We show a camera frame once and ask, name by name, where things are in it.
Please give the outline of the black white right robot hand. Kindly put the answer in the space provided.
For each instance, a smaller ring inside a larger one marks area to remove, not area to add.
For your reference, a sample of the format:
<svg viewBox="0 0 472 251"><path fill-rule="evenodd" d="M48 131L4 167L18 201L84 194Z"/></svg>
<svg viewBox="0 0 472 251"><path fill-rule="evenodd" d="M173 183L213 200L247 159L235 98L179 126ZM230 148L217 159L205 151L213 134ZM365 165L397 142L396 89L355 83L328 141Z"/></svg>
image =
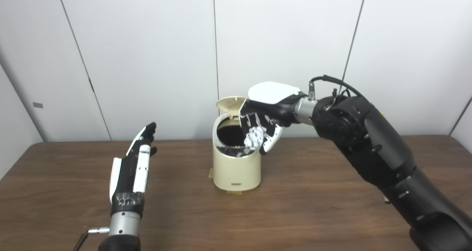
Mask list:
<svg viewBox="0 0 472 251"><path fill-rule="evenodd" d="M239 125L245 134L244 145L262 156L273 149L285 128L293 124L312 126L311 115L302 113L308 95L300 88L264 82L251 87L239 111Z"/></svg>

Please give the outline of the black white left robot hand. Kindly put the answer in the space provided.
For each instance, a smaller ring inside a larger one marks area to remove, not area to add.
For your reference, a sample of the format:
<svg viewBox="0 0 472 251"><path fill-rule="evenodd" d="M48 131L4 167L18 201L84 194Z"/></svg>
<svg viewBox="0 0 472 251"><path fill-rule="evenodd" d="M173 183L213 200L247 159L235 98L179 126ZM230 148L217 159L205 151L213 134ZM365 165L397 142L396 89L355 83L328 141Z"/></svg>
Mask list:
<svg viewBox="0 0 472 251"><path fill-rule="evenodd" d="M143 217L150 158L158 151L152 146L156 127L156 123L143 127L125 157L113 159L109 189L111 215L133 212Z"/></svg>

